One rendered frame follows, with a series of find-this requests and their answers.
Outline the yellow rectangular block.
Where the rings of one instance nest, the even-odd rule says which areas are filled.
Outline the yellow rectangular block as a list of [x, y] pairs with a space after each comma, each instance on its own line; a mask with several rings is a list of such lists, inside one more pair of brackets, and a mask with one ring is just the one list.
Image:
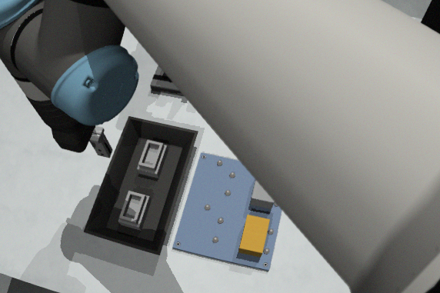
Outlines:
[[261, 257], [270, 219], [247, 215], [239, 253]]

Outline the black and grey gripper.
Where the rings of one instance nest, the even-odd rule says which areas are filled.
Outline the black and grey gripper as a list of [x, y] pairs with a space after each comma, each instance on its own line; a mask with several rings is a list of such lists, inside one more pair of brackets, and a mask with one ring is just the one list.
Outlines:
[[61, 109], [56, 108], [51, 99], [31, 82], [20, 82], [15, 78], [14, 80], [43, 122], [52, 129], [53, 138], [60, 148], [81, 153], [90, 142], [97, 155], [110, 158], [113, 149], [105, 137], [104, 128], [78, 123]]

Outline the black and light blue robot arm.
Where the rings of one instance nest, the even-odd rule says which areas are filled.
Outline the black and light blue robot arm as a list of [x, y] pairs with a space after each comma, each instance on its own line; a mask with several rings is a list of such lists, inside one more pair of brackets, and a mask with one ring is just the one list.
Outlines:
[[440, 293], [439, 33], [382, 0], [0, 0], [0, 59], [102, 125], [125, 27], [351, 293]]

